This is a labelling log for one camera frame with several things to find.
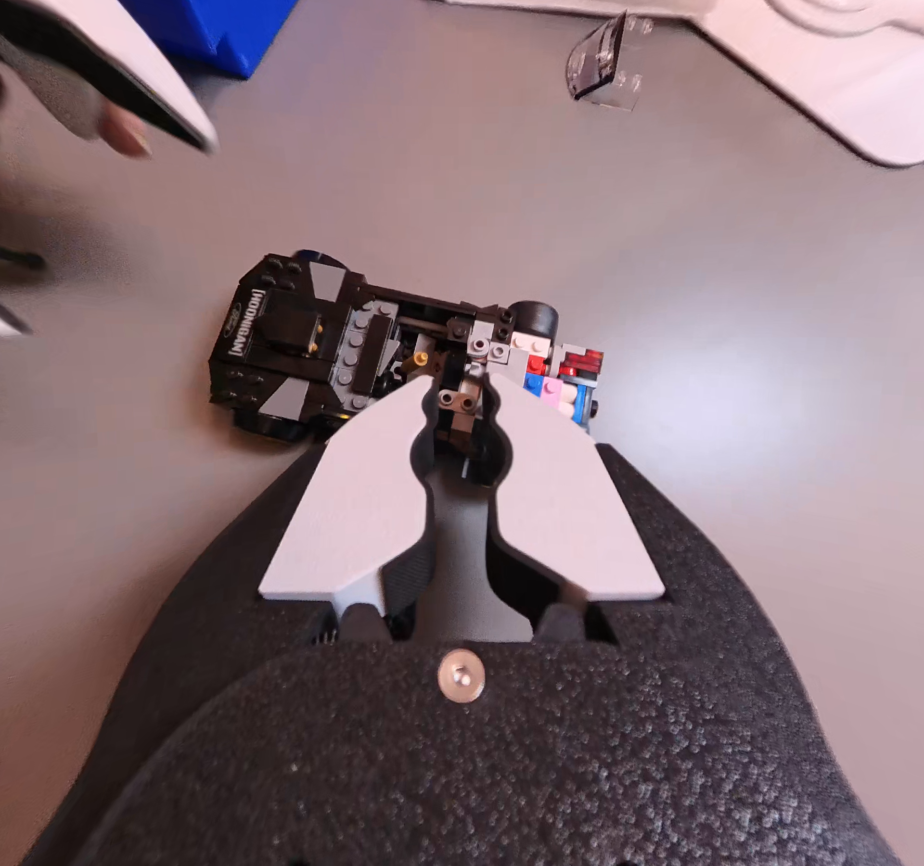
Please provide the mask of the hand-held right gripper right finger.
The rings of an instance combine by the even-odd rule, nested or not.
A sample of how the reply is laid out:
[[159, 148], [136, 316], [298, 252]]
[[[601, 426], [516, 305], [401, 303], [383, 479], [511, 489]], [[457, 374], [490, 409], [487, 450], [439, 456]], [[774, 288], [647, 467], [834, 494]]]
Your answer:
[[491, 543], [588, 603], [663, 597], [662, 578], [593, 439], [513, 382], [489, 388], [502, 447]]

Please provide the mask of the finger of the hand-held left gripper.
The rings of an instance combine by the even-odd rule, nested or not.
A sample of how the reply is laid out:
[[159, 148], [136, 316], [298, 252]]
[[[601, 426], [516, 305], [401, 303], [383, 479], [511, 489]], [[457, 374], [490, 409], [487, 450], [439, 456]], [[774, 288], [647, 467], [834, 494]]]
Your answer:
[[107, 105], [205, 153], [217, 135], [191, 90], [118, 0], [1, 0], [2, 63], [77, 136]]
[[[36, 253], [13, 251], [1, 248], [2, 264], [20, 267], [29, 272], [44, 271], [44, 258]], [[28, 325], [5, 306], [1, 306], [1, 338], [17, 338], [31, 333]]]

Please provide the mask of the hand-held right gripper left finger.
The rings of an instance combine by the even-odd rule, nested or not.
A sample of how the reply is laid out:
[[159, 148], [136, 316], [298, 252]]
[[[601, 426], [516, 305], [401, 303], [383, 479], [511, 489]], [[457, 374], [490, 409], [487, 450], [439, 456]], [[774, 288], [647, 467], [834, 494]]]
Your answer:
[[412, 606], [433, 577], [434, 382], [409, 382], [324, 446], [265, 572], [268, 600]]

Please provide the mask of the black lego car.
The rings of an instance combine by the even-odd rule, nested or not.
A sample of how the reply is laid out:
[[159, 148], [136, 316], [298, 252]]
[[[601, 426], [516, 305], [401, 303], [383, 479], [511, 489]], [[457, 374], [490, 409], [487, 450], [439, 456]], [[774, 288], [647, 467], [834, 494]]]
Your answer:
[[[499, 374], [585, 431], [603, 353], [556, 340], [542, 302], [475, 306], [377, 286], [329, 255], [269, 254], [238, 283], [209, 358], [210, 402], [237, 429], [323, 441], [411, 380], [437, 392]], [[483, 417], [441, 410], [435, 436], [485, 458]]]

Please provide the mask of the clear lego windshield piece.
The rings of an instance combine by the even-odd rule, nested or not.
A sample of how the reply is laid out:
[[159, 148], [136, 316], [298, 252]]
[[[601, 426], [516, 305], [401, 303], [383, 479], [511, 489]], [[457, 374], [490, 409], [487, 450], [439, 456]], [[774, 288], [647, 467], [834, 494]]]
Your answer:
[[632, 111], [639, 100], [641, 49], [654, 18], [623, 11], [579, 41], [565, 64], [569, 96], [600, 107]]

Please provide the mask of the white booklet stand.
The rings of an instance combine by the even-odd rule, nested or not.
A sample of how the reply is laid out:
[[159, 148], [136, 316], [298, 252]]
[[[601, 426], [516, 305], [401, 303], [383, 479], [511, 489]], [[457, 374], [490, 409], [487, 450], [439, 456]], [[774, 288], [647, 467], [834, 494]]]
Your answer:
[[715, 0], [697, 23], [859, 155], [922, 164], [922, 0]]

